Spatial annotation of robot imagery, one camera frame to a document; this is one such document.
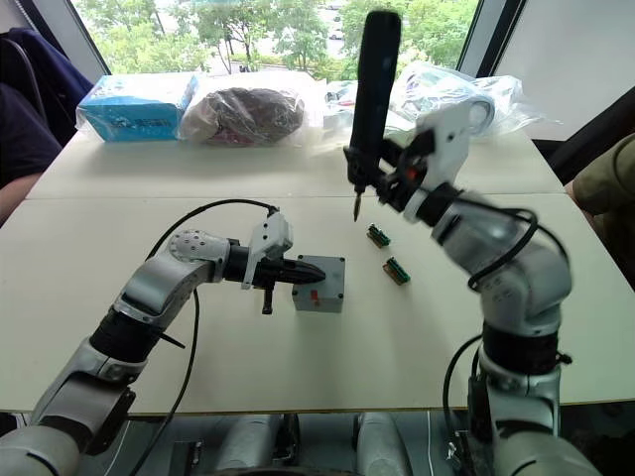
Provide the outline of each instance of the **small circuit board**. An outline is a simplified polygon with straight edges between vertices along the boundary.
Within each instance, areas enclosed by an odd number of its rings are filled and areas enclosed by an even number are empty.
[[[383,266],[384,271],[397,285],[401,286],[410,280],[410,275],[404,271],[395,258],[390,258]]]
[[[381,229],[377,228],[374,223],[371,223],[368,227],[366,236],[375,243],[377,248],[383,248],[384,246],[390,245],[390,238],[388,238]]]

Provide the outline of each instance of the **gray box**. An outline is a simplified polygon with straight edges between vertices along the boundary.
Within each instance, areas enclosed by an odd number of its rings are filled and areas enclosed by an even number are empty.
[[[344,270],[346,260],[333,256],[300,255],[299,260],[316,265],[326,279],[309,285],[294,285],[291,292],[296,310],[341,312],[344,303]]]

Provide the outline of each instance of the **blue box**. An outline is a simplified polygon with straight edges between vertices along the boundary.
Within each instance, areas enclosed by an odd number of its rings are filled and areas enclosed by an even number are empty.
[[[77,106],[77,128],[87,121],[108,142],[175,140],[196,84],[192,72],[102,76]]]

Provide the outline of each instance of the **black cable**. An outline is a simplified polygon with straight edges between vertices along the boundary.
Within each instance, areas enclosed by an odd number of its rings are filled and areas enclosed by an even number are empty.
[[[143,454],[137,461],[137,464],[135,464],[135,467],[132,468],[132,471],[130,472],[130,476],[135,476],[139,472],[141,467],[144,465],[144,463],[146,462],[146,459],[148,459],[148,456],[150,455],[150,453],[156,446],[157,441],[159,441],[159,438],[161,438],[161,435],[163,434],[164,430],[174,418],[175,412],[177,411],[177,408],[181,404],[181,400],[183,399],[183,396],[186,393],[186,388],[188,387],[188,382],[190,381],[191,369],[194,364],[194,357],[196,356],[196,344],[198,342],[198,321],[200,318],[200,303],[198,301],[198,292],[194,290],[193,295],[194,295],[194,331],[193,331],[193,336],[191,338],[190,359],[188,360],[188,369],[186,370],[186,376],[183,378],[181,389],[179,390],[177,399],[172,405],[170,412],[161,421],[161,425],[159,426],[159,429],[150,440],[150,443],[148,443],[148,446],[146,446],[145,451],[143,452]]]
[[[454,428],[454,424],[451,421],[451,415],[449,413],[449,381],[452,377],[452,372],[454,372],[454,367],[456,367],[456,362],[458,362],[458,359],[460,358],[460,356],[463,354],[463,352],[465,352],[467,347],[469,347],[478,339],[480,339],[481,335],[482,334],[475,335],[474,337],[469,339],[467,342],[463,343],[458,348],[458,350],[454,352],[454,355],[452,355],[452,358],[449,361],[449,364],[447,365],[447,370],[445,370],[444,394],[443,394],[445,427],[447,428],[447,434],[449,435],[450,441],[454,442],[454,444],[456,444],[455,442],[456,429]]]
[[[496,261],[489,264],[488,266],[478,271],[477,273],[475,273],[469,278],[469,280],[467,281],[467,286],[471,290],[478,291],[478,281],[480,281],[486,275],[489,275],[490,273],[496,271],[497,269],[501,268],[502,266],[512,261],[512,259],[518,253],[520,253],[521,250],[531,241],[532,237],[534,236],[537,230],[540,230],[541,232],[546,234],[554,242],[560,254],[563,256],[567,264],[569,264],[569,255],[567,254],[567,250],[565,249],[565,246],[554,234],[554,232],[552,232],[547,227],[538,223],[538,216],[533,210],[529,210],[527,208],[499,208],[495,205],[482,203],[480,201],[472,200],[469,198],[444,194],[442,191],[432,192],[431,190],[428,190],[425,188],[422,188],[422,190],[425,191],[427,194],[436,193],[440,195],[445,195],[446,197],[451,198],[453,202],[464,203],[470,206],[475,206],[477,208],[482,208],[488,211],[492,211],[494,213],[499,213],[501,215],[509,216],[510,218],[513,218],[518,221],[524,221],[525,223],[529,224],[523,236],[520,237],[520,239],[514,244],[512,248],[510,248],[506,253],[504,253]]]
[[[514,208],[514,209],[501,208],[500,211],[504,211],[505,214],[509,212],[508,216],[511,216],[515,219],[521,219],[522,221],[525,221],[525,220],[523,219],[524,217],[520,213],[527,213],[529,215],[529,220],[530,220],[529,226],[527,227],[527,230],[525,230],[525,233],[523,234],[523,236],[519,238],[519,240],[514,244],[514,246],[512,246],[509,250],[507,250],[500,258],[498,258],[493,263],[490,263],[485,268],[483,268],[480,271],[477,271],[476,273],[474,273],[472,276],[469,277],[469,280],[467,280],[467,286],[473,291],[478,291],[478,282],[481,279],[483,279],[485,276],[489,275],[490,273],[493,273],[497,269],[503,267],[504,265],[512,261],[514,257],[518,255],[518,253],[520,253],[521,250],[525,248],[525,246],[527,246],[527,244],[533,238],[534,233],[536,233],[536,230],[538,229],[538,217],[536,216],[536,213],[534,213],[531,210],[520,209],[520,208]]]
[[[148,254],[148,257],[146,258],[146,260],[149,260],[150,258],[155,256],[157,252],[159,251],[159,248],[161,248],[161,245],[163,244],[163,242],[166,241],[170,237],[170,235],[174,233],[174,231],[177,228],[183,225],[190,218],[193,218],[203,213],[204,211],[209,210],[210,208],[213,208],[214,206],[226,205],[228,203],[246,203],[248,205],[262,206],[263,208],[267,208],[268,213],[278,211],[278,207],[276,206],[270,205],[268,203],[264,203],[262,201],[249,200],[246,198],[228,198],[226,200],[213,201],[212,203],[208,203],[207,205],[203,205],[203,206],[200,206],[199,208],[195,208],[190,213],[188,213],[187,215],[177,220],[170,228],[166,230],[166,232],[161,236],[161,238],[159,238],[157,243],[155,243],[155,246],[152,248],[152,250]]]
[[[249,200],[245,198],[229,198],[226,200],[214,201],[212,203],[208,203],[207,205],[200,206],[199,208],[192,210],[187,215],[178,219],[170,228],[166,230],[166,232],[161,236],[161,238],[159,238],[159,240],[157,240],[155,245],[152,247],[152,250],[150,250],[150,253],[148,253],[148,256],[146,257],[146,261],[148,261],[150,258],[155,256],[157,252],[159,251],[159,248],[161,248],[161,245],[163,244],[163,242],[166,241],[166,239],[169,238],[170,235],[172,235],[172,233],[174,233],[174,231],[177,228],[179,228],[183,223],[188,221],[190,218],[195,217],[203,213],[204,211],[209,210],[210,208],[213,208],[214,206],[226,205],[229,203],[245,203],[249,205],[261,206],[263,208],[266,208],[269,214],[275,211],[278,211],[278,208],[276,206],[270,205],[268,203],[264,203],[262,201]],[[150,455],[154,447],[157,445],[157,442],[161,438],[166,427],[168,426],[168,424],[170,424],[170,422],[174,418],[175,413],[177,412],[177,408],[181,404],[181,400],[183,399],[183,396],[186,394],[186,389],[188,388],[188,383],[190,382],[191,369],[193,368],[194,359],[196,356],[196,344],[198,342],[198,322],[200,320],[200,302],[198,300],[198,291],[194,290],[192,294],[194,296],[194,329],[193,329],[193,336],[191,338],[190,359],[188,360],[188,368],[186,369],[186,375],[183,379],[183,383],[181,384],[181,389],[179,390],[177,399],[173,403],[172,408],[170,409],[168,414],[161,421],[161,424],[159,425],[159,429],[157,430],[157,432],[154,434],[154,436],[148,443],[148,446],[146,446],[146,449],[144,450],[143,454],[137,461],[137,464],[135,464],[134,468],[132,468],[132,471],[130,472],[130,476],[135,476],[139,472],[139,470],[143,467],[146,460],[148,459],[148,456]]]
[[[476,377],[476,373],[478,372],[478,349],[474,352],[474,357],[472,357],[472,377]]]

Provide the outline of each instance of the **white robot part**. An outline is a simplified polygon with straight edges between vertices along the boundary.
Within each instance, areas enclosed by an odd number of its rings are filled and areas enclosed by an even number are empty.
[[[411,223],[419,221],[417,210],[428,196],[425,190],[434,190],[445,182],[453,184],[465,163],[469,149],[470,108],[470,102],[460,102],[417,121],[418,133],[429,129],[434,131],[435,151],[426,157],[428,171],[422,189],[413,194],[404,209],[404,217]]]
[[[276,212],[254,228],[249,242],[249,258],[241,289],[252,286],[256,266],[263,258],[275,260],[294,245],[293,228],[284,215]]]

